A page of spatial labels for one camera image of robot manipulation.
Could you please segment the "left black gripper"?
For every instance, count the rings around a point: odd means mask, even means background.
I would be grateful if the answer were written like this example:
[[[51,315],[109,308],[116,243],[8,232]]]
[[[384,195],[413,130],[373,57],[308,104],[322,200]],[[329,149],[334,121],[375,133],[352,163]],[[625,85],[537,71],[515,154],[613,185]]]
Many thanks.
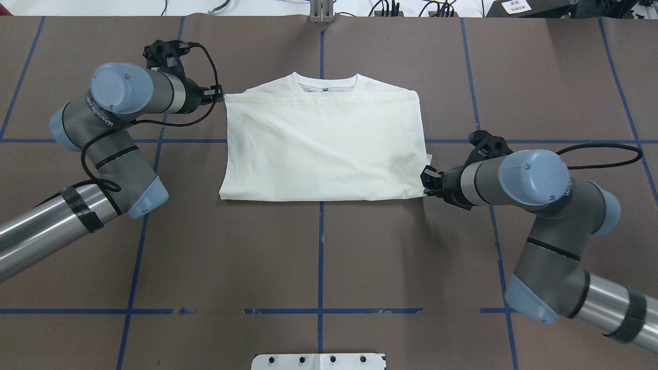
[[[223,103],[223,87],[200,87],[193,80],[184,80],[185,101],[182,106],[183,114],[195,112],[200,106],[210,103]]]

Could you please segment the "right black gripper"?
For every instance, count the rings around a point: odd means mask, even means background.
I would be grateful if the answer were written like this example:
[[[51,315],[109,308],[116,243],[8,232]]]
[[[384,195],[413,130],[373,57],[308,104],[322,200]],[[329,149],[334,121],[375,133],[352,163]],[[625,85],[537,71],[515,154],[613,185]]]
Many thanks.
[[[472,209],[474,204],[468,201],[461,187],[464,169],[453,167],[448,171],[437,171],[432,166],[426,166],[421,173],[424,196],[441,198],[445,203],[461,209]]]

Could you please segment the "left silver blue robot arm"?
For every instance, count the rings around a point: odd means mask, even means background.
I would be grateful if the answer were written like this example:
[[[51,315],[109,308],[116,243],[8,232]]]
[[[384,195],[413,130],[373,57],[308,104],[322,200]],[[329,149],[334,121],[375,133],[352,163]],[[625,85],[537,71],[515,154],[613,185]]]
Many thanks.
[[[85,95],[66,103],[49,124],[52,138],[78,155],[86,178],[2,224],[2,281],[119,216],[136,219],[162,206],[169,193],[129,128],[145,114],[190,114],[222,100],[218,80],[200,87],[182,65],[99,66]]]

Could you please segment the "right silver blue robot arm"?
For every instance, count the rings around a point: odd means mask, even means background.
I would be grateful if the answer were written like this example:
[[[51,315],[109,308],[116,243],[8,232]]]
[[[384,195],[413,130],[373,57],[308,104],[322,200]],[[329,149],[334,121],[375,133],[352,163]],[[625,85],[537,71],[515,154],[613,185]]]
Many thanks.
[[[656,299],[585,271],[581,257],[592,236],[620,219],[618,199],[571,175],[549,150],[505,151],[420,175],[425,194],[458,208],[514,206],[534,215],[504,298],[528,318],[551,325],[559,317],[597,328],[608,339],[656,354]]]

